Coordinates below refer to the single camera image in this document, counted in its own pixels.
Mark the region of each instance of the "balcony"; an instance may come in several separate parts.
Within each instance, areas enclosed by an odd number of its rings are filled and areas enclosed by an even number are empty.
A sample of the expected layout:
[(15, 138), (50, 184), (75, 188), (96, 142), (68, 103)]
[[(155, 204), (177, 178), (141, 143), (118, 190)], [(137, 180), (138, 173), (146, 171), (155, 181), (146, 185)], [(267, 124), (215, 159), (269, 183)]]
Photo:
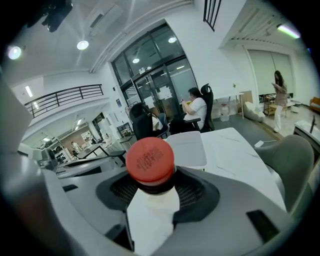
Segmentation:
[(36, 118), (44, 113), (73, 102), (103, 96), (101, 84), (92, 84), (69, 89), (59, 90), (42, 97), (36, 98), (24, 106)]

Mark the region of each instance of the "black railing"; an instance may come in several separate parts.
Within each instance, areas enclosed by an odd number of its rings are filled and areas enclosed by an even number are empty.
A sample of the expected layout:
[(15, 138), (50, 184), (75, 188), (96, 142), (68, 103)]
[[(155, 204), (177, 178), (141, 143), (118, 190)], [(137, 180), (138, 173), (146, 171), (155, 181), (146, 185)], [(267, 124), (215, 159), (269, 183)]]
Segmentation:
[(215, 32), (215, 24), (216, 24), (216, 20), (218, 17), (220, 4), (221, 4), (221, 0), (218, 0), (218, 1), (217, 0), (205, 0), (205, 2), (204, 2), (203, 21), (208, 23), (208, 25), (213, 30), (213, 32)]
[(24, 104), (24, 106), (33, 115), (33, 118), (36, 118), (60, 106), (102, 95), (104, 95), (104, 93), (101, 89), (101, 84), (92, 84), (73, 87), (65, 90), (58, 90), (56, 92), (36, 98)]

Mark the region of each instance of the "ceiling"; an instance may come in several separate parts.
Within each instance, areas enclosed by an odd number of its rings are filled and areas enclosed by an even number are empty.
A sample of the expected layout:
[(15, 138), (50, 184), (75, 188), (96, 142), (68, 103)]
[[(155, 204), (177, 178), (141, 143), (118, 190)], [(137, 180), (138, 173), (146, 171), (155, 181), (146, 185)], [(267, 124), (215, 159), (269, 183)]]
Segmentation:
[(22, 142), (32, 148), (39, 148), (44, 143), (43, 138), (52, 139), (53, 137), (59, 137), (68, 132), (71, 133), (75, 130), (79, 119), (81, 119), (80, 126), (83, 126), (86, 122), (91, 122), (95, 119), (102, 112), (102, 108), (105, 106), (105, 104), (93, 106), (77, 113), (64, 116), (63, 118), (60, 118), (38, 130)]
[[(41, 22), (31, 28), (24, 27), (11, 46), (22, 48), (16, 60), (8, 57), (1, 64), (3, 77), (9, 86), (36, 76), (71, 71), (89, 71), (114, 38), (127, 33), (145, 14), (156, 10), (169, 10), (190, 0), (72, 0), (73, 9), (57, 31), (50, 33)], [(100, 10), (109, 15), (105, 26), (92, 33), (90, 25)], [(77, 43), (87, 40), (89, 47), (78, 50)]]
[(305, 47), (301, 38), (294, 39), (279, 31), (278, 25), (286, 25), (297, 31), (293, 24), (267, 1), (248, 0), (227, 37), (229, 42), (239, 40), (266, 42), (293, 50), (301, 50)]

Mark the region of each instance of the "glass wall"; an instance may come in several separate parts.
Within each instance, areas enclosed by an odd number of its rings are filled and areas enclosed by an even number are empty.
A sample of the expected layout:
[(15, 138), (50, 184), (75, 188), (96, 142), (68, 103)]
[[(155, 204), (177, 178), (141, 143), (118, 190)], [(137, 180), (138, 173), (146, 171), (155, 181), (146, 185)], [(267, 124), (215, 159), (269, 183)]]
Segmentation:
[(125, 83), (131, 78), (125, 57), (121, 54), (115, 61), (114, 66), (117, 71), (118, 78), (121, 80), (121, 83)]
[(151, 36), (158, 46), (162, 58), (168, 57), (172, 54), (184, 54), (176, 36), (168, 26), (161, 27), (152, 32)]
[(127, 101), (128, 105), (130, 105), (134, 102), (141, 102), (134, 85), (132, 85), (128, 89), (126, 89), (123, 92), (123, 94), (124, 94), (124, 97), (126, 97), (126, 101)]
[(161, 59), (149, 36), (134, 43), (124, 54), (128, 59), (133, 75), (138, 74), (142, 68), (145, 69)]
[(143, 69), (174, 56), (184, 56), (185, 53), (177, 38), (166, 24), (161, 25), (140, 37), (125, 49), (113, 61), (113, 68), (118, 82), (123, 85)]
[(184, 58), (176, 61), (167, 68), (179, 101), (189, 101), (188, 90), (197, 87), (197, 84), (188, 60)]

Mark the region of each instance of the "camera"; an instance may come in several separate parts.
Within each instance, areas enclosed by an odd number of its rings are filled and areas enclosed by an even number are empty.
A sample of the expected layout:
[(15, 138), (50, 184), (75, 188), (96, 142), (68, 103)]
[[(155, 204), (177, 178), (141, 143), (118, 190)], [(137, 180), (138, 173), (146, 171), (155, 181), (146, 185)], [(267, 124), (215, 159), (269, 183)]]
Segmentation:
[(38, 13), (27, 23), (30, 28), (35, 25), (43, 16), (45, 20), (41, 23), (47, 26), (47, 29), (52, 33), (55, 32), (66, 16), (71, 12), (73, 4), (71, 0), (47, 0), (39, 8)]

